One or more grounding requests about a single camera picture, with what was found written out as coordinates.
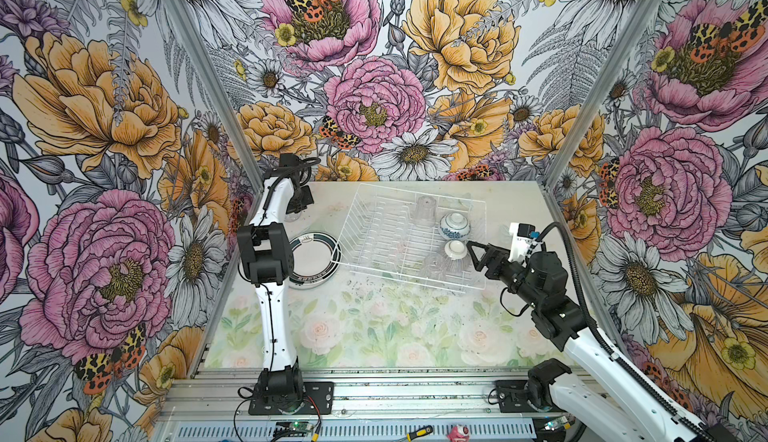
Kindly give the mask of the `green rimmed plate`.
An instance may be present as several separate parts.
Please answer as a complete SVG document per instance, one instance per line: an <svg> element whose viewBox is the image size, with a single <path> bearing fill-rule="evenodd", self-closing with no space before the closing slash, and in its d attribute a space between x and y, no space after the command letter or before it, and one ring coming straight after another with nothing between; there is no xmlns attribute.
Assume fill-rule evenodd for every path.
<svg viewBox="0 0 768 442"><path fill-rule="evenodd" d="M329 281L337 272L341 260L339 242L325 232L307 232L290 240L294 267L290 286L309 290Z"/></svg>

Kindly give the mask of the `clear glass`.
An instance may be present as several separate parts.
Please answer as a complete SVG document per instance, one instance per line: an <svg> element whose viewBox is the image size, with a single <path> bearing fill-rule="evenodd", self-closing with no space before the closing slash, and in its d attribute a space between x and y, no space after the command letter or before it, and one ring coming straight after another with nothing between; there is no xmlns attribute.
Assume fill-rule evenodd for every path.
<svg viewBox="0 0 768 442"><path fill-rule="evenodd" d="M422 195L416 201L412 210L412 223L419 227L434 226L436 220L437 199L430 195Z"/></svg>
<svg viewBox="0 0 768 442"><path fill-rule="evenodd" d="M437 282L445 282L451 259L445 253L431 253L423 261L420 276Z"/></svg>

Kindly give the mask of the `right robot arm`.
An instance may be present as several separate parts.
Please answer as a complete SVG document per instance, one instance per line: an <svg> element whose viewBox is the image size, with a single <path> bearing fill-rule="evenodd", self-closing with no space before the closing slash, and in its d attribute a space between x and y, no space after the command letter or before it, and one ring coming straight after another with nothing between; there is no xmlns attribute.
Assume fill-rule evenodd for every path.
<svg viewBox="0 0 768 442"><path fill-rule="evenodd" d="M521 298L539 333L603 390L591 390L569 366L548 359L529 370L524 389L507 390L510 399L570 413L605 441L734 440L723 424L706 425L658 388L600 331L587 309L571 248L567 262L554 251L517 261L493 244L472 241L468 249L474 269Z"/></svg>

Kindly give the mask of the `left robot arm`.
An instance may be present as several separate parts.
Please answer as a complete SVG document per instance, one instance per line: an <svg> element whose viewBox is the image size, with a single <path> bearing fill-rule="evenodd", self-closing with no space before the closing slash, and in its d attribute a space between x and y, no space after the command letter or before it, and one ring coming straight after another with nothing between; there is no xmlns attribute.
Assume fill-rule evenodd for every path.
<svg viewBox="0 0 768 442"><path fill-rule="evenodd" d="M264 337L263 368L248 397L251 415L296 413L305 400L288 326L287 289L295 262L285 222L314 202L308 182L318 163L317 157L282 154L266 173L254 216L237 232L240 275L255 290Z"/></svg>

